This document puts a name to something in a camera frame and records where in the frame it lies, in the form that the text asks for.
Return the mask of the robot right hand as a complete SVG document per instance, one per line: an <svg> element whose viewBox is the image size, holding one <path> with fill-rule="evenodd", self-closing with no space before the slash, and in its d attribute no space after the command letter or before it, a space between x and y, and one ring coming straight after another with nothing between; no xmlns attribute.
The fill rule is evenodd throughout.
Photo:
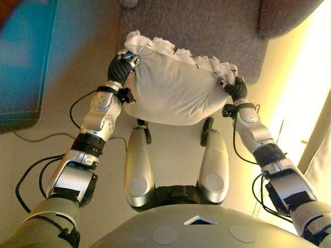
<svg viewBox="0 0 331 248"><path fill-rule="evenodd" d="M247 100L248 91L243 76L237 76L234 84L226 83L224 79L219 78L218 84L231 96L233 102L240 99Z"/></svg>

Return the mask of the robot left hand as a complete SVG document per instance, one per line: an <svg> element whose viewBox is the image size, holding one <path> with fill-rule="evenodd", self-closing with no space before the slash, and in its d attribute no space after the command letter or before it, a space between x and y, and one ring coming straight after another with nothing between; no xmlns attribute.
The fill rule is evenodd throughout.
<svg viewBox="0 0 331 248"><path fill-rule="evenodd" d="M138 54L134 54L128 49L119 50L108 67L108 81L114 81L123 86L129 74L140 61L141 58Z"/></svg>

